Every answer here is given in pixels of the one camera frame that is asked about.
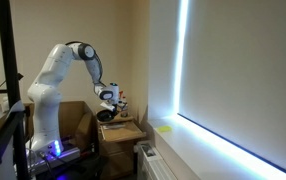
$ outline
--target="roller blind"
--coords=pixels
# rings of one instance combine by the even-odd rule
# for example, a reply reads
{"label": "roller blind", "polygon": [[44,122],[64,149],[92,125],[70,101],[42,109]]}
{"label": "roller blind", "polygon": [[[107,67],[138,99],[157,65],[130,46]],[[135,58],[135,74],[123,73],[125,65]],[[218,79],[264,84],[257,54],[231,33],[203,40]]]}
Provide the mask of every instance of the roller blind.
{"label": "roller blind", "polygon": [[286,1],[190,1],[179,114],[286,170]]}

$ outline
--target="beige wall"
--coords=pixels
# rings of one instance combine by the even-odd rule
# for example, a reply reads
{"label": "beige wall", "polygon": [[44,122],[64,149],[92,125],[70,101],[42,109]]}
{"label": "beige wall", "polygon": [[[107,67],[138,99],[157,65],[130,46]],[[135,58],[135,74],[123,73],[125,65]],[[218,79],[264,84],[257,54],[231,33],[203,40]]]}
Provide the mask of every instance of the beige wall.
{"label": "beige wall", "polygon": [[[51,49],[58,43],[83,41],[91,44],[103,64],[105,84],[117,82],[130,95],[131,32],[128,0],[99,1],[11,0],[21,98],[30,102],[27,89],[39,73]],[[4,79],[0,58],[0,83]],[[101,101],[83,62],[72,63],[59,89],[65,100],[85,100],[92,110]]]}

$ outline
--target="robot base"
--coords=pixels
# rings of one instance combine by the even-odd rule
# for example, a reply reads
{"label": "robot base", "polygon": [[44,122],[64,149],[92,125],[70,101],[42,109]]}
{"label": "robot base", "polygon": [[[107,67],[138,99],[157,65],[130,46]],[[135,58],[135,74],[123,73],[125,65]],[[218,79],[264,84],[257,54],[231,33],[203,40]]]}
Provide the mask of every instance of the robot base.
{"label": "robot base", "polygon": [[[72,149],[63,151],[60,156],[57,158],[48,156],[47,159],[51,165],[51,168],[55,168],[57,166],[62,165],[64,162],[70,162],[76,158],[80,157],[80,149],[77,147],[74,147]],[[44,160],[37,162],[32,166],[32,174],[37,175],[40,173],[43,173],[45,171],[48,171],[48,167],[46,165],[46,162]]]}

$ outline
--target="window sill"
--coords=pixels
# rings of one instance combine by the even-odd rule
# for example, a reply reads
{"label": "window sill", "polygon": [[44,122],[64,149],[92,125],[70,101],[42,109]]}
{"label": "window sill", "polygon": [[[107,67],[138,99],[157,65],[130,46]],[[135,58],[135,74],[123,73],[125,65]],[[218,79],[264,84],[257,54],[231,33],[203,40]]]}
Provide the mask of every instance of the window sill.
{"label": "window sill", "polygon": [[[263,179],[235,157],[219,151],[206,137],[200,137],[197,133],[201,136],[207,133],[179,116],[150,120],[149,124],[200,179]],[[157,130],[165,125],[172,130]]]}

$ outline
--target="white device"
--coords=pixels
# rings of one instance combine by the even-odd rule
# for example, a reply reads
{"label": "white device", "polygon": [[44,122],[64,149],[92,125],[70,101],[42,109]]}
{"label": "white device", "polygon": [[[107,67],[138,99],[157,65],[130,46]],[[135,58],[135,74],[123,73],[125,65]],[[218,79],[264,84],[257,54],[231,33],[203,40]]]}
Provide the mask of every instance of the white device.
{"label": "white device", "polygon": [[31,138],[30,148],[37,155],[36,161],[44,159],[44,153],[45,155],[60,156],[64,150],[58,124],[58,111],[62,95],[57,87],[65,78],[72,60],[85,62],[92,77],[95,94],[100,99],[113,104],[115,107],[113,111],[116,112],[119,88],[115,83],[105,86],[101,82],[102,65],[95,50],[89,44],[81,42],[56,45],[28,89],[28,97],[35,105],[33,115],[34,136]]}

